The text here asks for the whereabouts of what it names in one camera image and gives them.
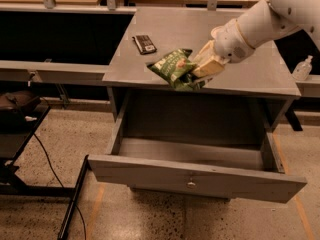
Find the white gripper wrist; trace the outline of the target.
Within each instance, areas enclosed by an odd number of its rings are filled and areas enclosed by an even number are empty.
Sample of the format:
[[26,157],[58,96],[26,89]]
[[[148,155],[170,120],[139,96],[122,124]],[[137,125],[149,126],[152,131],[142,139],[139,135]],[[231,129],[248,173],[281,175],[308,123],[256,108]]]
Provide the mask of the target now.
[[239,63],[254,53],[252,20],[233,18],[221,27],[219,39],[209,40],[195,56],[196,68],[191,71],[194,76],[202,78],[217,74],[228,62]]

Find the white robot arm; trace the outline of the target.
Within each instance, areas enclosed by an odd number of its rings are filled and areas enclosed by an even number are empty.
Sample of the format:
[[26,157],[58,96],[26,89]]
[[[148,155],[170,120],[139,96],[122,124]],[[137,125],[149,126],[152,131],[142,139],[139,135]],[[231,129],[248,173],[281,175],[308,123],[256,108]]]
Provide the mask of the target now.
[[261,0],[225,25],[194,58],[192,74],[208,78],[250,57],[262,44],[304,30],[320,48],[320,0]]

